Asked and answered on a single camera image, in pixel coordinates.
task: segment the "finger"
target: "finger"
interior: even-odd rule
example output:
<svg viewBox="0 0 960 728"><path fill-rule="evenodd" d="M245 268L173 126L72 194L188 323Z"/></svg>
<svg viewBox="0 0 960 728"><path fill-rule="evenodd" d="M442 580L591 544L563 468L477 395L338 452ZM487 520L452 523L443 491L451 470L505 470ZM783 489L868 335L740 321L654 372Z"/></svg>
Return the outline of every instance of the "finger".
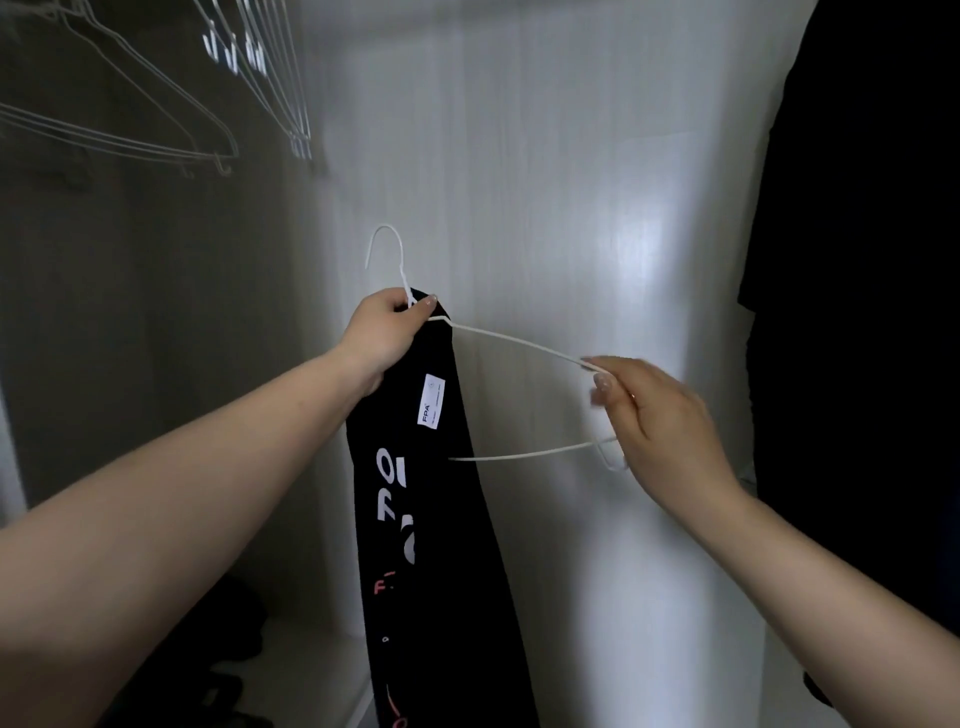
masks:
<svg viewBox="0 0 960 728"><path fill-rule="evenodd" d="M402 288L384 288L382 291L371 293L370 298L389 306L392 311L407 304L407 292Z"/></svg>
<svg viewBox="0 0 960 728"><path fill-rule="evenodd" d="M634 443L644 437L640 429L640 421L636 412L636 403L630 393L623 388L615 376L596 375L593 378L596 384L595 394L591 393L591 400L607 410L607 417L613 425L616 439L621 447Z"/></svg>
<svg viewBox="0 0 960 728"><path fill-rule="evenodd" d="M606 369L616 377L640 406L654 398L657 391L664 385L651 365L640 359L626 359L621 356L592 356L588 361L601 369Z"/></svg>
<svg viewBox="0 0 960 728"><path fill-rule="evenodd" d="M426 323L426 320L433 315L436 308L437 297L427 296L425 299L417 301L417 304L413 308L404 311L400 316L403 317L406 325L410 328L410 334L413 335L417 333L420 327Z"/></svg>

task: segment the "clothing label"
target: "clothing label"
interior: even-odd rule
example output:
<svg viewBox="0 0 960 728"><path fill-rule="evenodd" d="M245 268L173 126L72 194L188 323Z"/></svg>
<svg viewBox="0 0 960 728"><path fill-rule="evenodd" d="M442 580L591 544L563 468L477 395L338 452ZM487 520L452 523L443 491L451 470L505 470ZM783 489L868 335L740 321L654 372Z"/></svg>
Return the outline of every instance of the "clothing label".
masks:
<svg viewBox="0 0 960 728"><path fill-rule="evenodd" d="M444 386L446 382L438 376L427 375L423 382L423 394L420 395L420 411L417 424L437 429L440 423L440 411L444 408Z"/></svg>

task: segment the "white wire hanger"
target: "white wire hanger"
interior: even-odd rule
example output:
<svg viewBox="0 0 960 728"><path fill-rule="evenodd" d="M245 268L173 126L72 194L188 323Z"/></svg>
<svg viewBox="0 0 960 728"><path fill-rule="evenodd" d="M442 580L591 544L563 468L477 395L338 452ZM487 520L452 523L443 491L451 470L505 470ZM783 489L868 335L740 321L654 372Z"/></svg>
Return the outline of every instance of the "white wire hanger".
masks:
<svg viewBox="0 0 960 728"><path fill-rule="evenodd" d="M194 0L206 24L201 35L206 54L215 63L222 58L233 75L243 80L286 134L294 155L311 159L310 119L286 0L279 4L277 0L235 0L243 26L242 48L220 0L209 2L210 12L201 0Z"/></svg>
<svg viewBox="0 0 960 728"><path fill-rule="evenodd" d="M4 102L0 102L0 122L41 136L63 141L97 152L105 152L118 157L143 159L147 161L163 162L179 165L186 174L186 165L198 162L213 162L220 174L226 176L231 173L227 160L239 157L239 147L233 133L212 111L191 96L181 86L171 80L159 68L144 58L127 40L108 28L96 17L89 0L50 0L41 3L17 2L15 0L0 0L3 14L12 17L35 17L48 22L62 23L67 31L89 44L96 53L113 68L124 80L130 83L144 98L151 102L164 116L177 126L187 139L188 146L183 148L170 147L163 144L119 136L107 132L100 132L88 127L71 124L60 119L46 116L41 113L22 109ZM174 90L187 103L208 118L224 134L229 150L227 152L203 152L197 144L196 138L186 127L164 107L157 99L148 93L125 73L93 39L80 33L73 23L82 21L100 33L114 40L117 45L138 64L146 68L162 83Z"/></svg>
<svg viewBox="0 0 960 728"><path fill-rule="evenodd" d="M376 230L373 231L373 235L370 236L370 245L367 246L367 261L364 264L364 269L366 270L367 268L370 267L370 257L373 252L373 241L376 239L376 234L382 230L392 231L393 234L396 236L396 243L400 248L400 279L403 281L403 291L406 293L406 296L407 296L407 304L410 306L413 306L417 302L417 300L414 298L413 291L410 288L410 283L407 282L407 275L403 270L403 239L400 237L400 233L396 231L396 228L393 225L388 225L388 224L380 225L376 228ZM540 344L534 344L533 342L530 342L530 341L524 341L523 339L518 339L515 336L508 336L507 334L497 333L496 331L487 331L482 328L474 328L474 327L465 326L463 324L457 324L451 321L447 316L431 316L429 319L427 319L427 321L428 322L441 321L447 324L448 326L450 326L451 328L458 328L459 330L462 330L462 331L469 331L470 333L478 333L483 336L491 336L496 339L503 339L504 341L509 341L514 344L530 347L531 349L536 349L539 352L548 353L551 356L556 356L560 359L565 359L566 361L572 362L579 367L590 369L598 374L611 376L610 372L608 372L607 370L601 369L600 367L594 364L590 364L588 361L584 361L583 359L578 359L575 356L570 356L569 354L556 352L552 349L548 349L545 346L541 346ZM523 452L517 455L494 455L494 456L488 456L488 457L451 457L450 460L454 460L456 462L462 462L462 463L485 463L485 462L495 462L495 461L501 461L501 460L524 460L529 457L543 457L544 455L555 455L561 452L570 452L577 449L595 448L596 451L600 453L600 457L603 460L607 470L613 471L615 473L620 473L627 469L626 463L624 463L623 465L619 465L611 462L611 460L607 457L607 454L604 452L604 449L603 449L604 445L608 445L609 443L613 443L613 442L616 442L616 438L608 437L608 438L604 438L603 440L591 440L588 443L580 443L579 445L567 445L562 448L539 450L537 452Z"/></svg>

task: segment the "white closet wall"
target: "white closet wall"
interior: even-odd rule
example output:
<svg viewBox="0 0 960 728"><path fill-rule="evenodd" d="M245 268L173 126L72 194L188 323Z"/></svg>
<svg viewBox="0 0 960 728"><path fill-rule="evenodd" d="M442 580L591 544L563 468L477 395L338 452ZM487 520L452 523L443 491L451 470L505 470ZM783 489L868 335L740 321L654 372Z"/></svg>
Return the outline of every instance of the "white closet wall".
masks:
<svg viewBox="0 0 960 728"><path fill-rule="evenodd" d="M765 135L812 6L311 5L331 328L362 293L397 284L387 234L362 270L369 231L389 221L411 283L453 318L564 352L646 356L704 394L746 464L736 288ZM478 454L605 433L585 376L455 340ZM586 451L486 465L481 479L544 725L756 724L761 618L628 475Z"/></svg>

